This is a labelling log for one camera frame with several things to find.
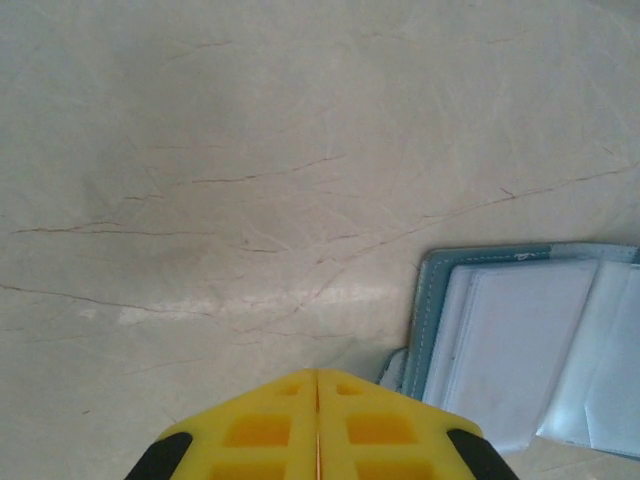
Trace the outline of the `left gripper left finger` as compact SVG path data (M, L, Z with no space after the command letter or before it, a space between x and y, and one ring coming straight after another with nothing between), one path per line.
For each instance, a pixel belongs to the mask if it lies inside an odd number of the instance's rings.
M314 479L318 375L301 370L179 421L128 479Z

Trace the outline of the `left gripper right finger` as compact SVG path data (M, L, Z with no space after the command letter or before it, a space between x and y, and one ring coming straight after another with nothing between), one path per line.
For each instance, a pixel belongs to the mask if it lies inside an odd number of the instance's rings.
M514 479L478 425L338 370L318 372L322 479Z

